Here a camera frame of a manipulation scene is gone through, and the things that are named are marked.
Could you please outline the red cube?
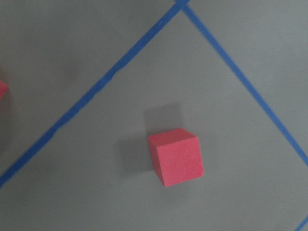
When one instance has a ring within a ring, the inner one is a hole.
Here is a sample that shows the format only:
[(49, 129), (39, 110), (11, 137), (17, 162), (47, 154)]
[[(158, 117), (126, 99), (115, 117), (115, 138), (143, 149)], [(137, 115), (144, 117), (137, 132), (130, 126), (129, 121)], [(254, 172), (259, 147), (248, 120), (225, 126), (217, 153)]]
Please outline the red cube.
[(183, 128), (147, 137), (152, 164), (163, 186), (170, 187), (203, 176), (199, 139)]
[(0, 99), (2, 99), (5, 96), (8, 89), (9, 89), (8, 85), (2, 80), (0, 80)]

